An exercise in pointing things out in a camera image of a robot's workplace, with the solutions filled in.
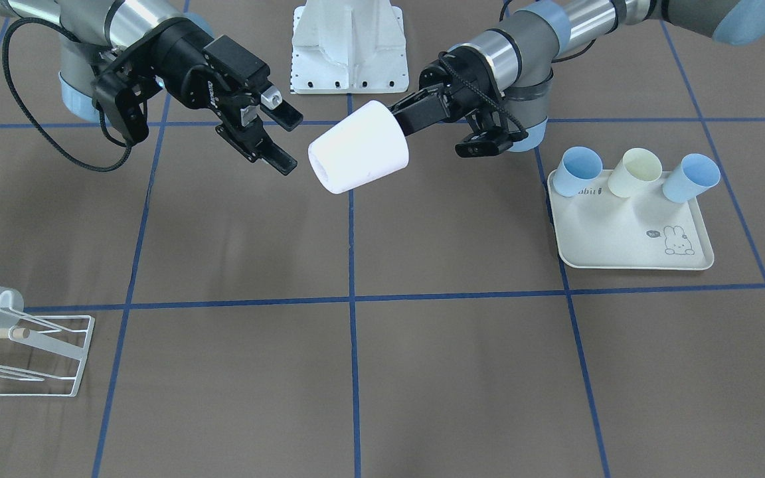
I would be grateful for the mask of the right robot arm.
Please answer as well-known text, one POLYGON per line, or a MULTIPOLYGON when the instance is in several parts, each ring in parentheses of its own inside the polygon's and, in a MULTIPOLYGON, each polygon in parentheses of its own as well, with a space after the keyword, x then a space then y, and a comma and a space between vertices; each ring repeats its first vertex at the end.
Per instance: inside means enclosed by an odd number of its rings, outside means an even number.
POLYGON ((13 84, 10 42, 19 27, 36 24, 60 37, 58 79, 67 108, 98 122, 104 137, 124 149, 105 167, 66 154, 77 166, 107 173, 124 165, 149 135, 149 99, 165 90, 186 108, 211 111, 216 133, 247 160, 267 161, 282 175, 295 169, 260 118, 264 113, 286 131, 303 120, 268 78, 270 67, 167 1, 0 1, 0 16, 13 20, 2 42, 4 76, 30 123, 41 127, 13 84))

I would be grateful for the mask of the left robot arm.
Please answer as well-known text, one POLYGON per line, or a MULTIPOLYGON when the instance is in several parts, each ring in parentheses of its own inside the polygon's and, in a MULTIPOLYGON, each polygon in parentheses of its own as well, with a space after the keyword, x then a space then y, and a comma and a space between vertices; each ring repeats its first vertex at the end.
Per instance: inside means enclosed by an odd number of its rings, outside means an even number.
POLYGON ((543 142, 553 66, 595 40, 648 19, 716 42, 744 45, 765 35, 765 1, 537 1, 473 39, 440 52, 418 90, 390 107, 404 135, 466 120, 460 157, 529 151, 543 142))

